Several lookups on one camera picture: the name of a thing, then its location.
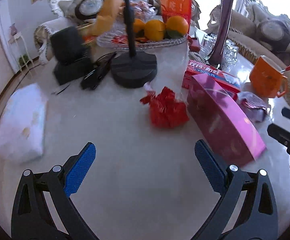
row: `beige sofa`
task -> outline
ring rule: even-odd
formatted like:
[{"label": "beige sofa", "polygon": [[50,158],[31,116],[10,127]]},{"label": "beige sofa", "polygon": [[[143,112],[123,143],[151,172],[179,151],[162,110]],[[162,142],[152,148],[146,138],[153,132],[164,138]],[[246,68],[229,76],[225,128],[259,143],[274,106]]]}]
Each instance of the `beige sofa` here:
[{"label": "beige sofa", "polygon": [[[242,54],[250,62],[255,63],[259,56],[266,55],[271,58],[281,69],[290,65],[290,53],[281,52],[274,55],[260,43],[255,41],[257,26],[260,22],[267,19],[278,19],[286,23],[290,33],[290,19],[286,15],[274,16],[269,13],[267,7],[258,3],[251,3],[247,7],[248,16],[232,11],[232,19],[230,22],[230,30],[228,38],[231,39],[239,47],[239,53]],[[216,6],[210,13],[210,22],[206,32],[217,33],[218,22],[220,18],[221,6]],[[288,78],[289,91],[285,96],[286,101],[290,105],[290,71],[285,72]]]}]

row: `pink box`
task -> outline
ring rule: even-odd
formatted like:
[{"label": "pink box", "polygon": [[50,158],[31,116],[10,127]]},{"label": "pink box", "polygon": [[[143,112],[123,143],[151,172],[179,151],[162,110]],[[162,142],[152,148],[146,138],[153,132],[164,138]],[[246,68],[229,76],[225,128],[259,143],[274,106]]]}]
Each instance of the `pink box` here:
[{"label": "pink box", "polygon": [[192,76],[187,102],[189,113],[211,149],[227,164],[244,166],[266,149],[241,108],[207,74]]}]

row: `orange paper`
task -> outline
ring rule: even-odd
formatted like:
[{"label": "orange paper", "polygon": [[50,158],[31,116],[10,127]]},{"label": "orange paper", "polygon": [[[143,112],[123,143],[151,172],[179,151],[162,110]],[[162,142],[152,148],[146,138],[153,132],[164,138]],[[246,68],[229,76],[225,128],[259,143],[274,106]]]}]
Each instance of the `orange paper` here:
[{"label": "orange paper", "polygon": [[192,0],[160,0],[164,22],[171,16],[179,15],[185,18],[190,26]]}]

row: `orange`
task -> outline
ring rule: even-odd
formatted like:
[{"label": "orange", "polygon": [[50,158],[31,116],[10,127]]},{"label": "orange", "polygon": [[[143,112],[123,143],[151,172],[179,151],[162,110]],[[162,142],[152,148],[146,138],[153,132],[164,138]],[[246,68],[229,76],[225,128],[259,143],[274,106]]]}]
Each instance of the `orange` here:
[{"label": "orange", "polygon": [[139,33],[143,29],[145,29],[145,23],[140,19],[135,19],[133,24],[134,33]]},{"label": "orange", "polygon": [[145,24],[145,37],[152,41],[161,41],[165,35],[165,23],[160,20],[150,20]]},{"label": "orange", "polygon": [[167,30],[178,31],[183,36],[188,32],[188,28],[188,22],[182,16],[172,16],[166,22]]}]

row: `black stand base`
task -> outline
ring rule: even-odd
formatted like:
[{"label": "black stand base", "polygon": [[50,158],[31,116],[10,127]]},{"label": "black stand base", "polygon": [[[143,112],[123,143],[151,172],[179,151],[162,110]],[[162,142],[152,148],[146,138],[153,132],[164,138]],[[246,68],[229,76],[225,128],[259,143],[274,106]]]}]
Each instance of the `black stand base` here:
[{"label": "black stand base", "polygon": [[143,51],[138,51],[134,57],[124,53],[112,60],[111,71],[117,84],[126,88],[139,88],[155,78],[156,56]]}]

